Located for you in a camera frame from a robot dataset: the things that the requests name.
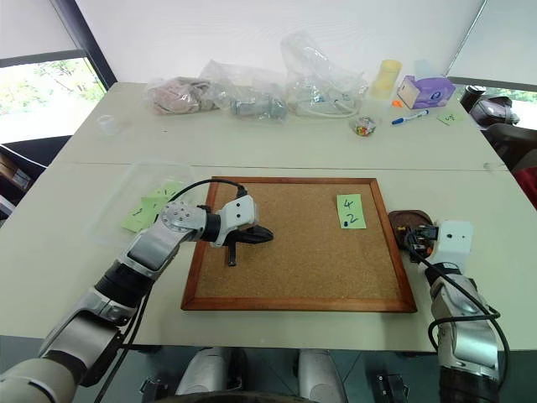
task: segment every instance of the wooden frame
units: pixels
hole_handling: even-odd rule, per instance
[[[196,287],[200,279],[201,266],[207,242],[198,242],[186,281],[181,309],[186,311],[227,310],[287,310],[287,311],[391,311],[415,312],[416,305],[409,281],[399,254],[394,233],[383,198],[374,178],[270,178],[270,177],[223,177],[239,183],[282,183],[282,184],[367,184],[370,185],[375,207],[388,246],[395,276],[401,293],[398,299],[359,298],[252,298],[252,297],[196,297]],[[212,183],[206,198],[206,205],[213,206],[216,200],[217,183]]]

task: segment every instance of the handwritten number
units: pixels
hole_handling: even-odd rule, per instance
[[[354,217],[354,214],[350,214],[350,213],[349,213],[349,214],[347,214],[347,217],[350,217],[350,218],[351,218],[351,219],[349,220],[351,223],[358,221],[358,219]]]

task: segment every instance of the blue marker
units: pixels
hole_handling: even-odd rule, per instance
[[[428,114],[429,114],[429,109],[425,109],[424,111],[421,111],[420,113],[416,113],[415,115],[410,115],[410,116],[407,116],[406,118],[395,119],[392,122],[392,124],[400,124],[402,122],[406,122],[407,120],[421,118],[422,116],[425,116],[425,115],[428,115]]]

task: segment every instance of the clear plastic tray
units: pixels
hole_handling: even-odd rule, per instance
[[[194,171],[188,165],[167,161],[134,164],[89,224],[90,238],[107,247],[126,248],[136,234],[122,228],[121,224],[128,212],[141,202],[141,198],[169,181],[183,182],[188,186],[193,180]],[[187,192],[180,199],[191,204],[195,195]]]

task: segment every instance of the white table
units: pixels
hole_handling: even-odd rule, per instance
[[[128,165],[56,161],[0,231],[0,334],[42,338],[116,256],[86,232]],[[503,314],[512,348],[537,348],[537,213],[508,172],[196,167],[211,175],[376,177],[386,208],[473,223],[467,274]],[[418,312],[225,312],[180,309],[194,244],[154,287],[136,343],[429,351],[425,278],[404,260]]]
[[[454,126],[430,116],[392,127],[413,112],[391,107],[370,138],[359,138],[347,119],[298,118],[285,124],[245,122],[221,111],[159,116],[143,105],[142,84],[115,85],[96,106],[58,161],[125,164],[179,161],[193,166],[270,168],[506,170],[461,104],[449,108],[466,118]],[[122,130],[107,136],[96,120],[111,115]]]

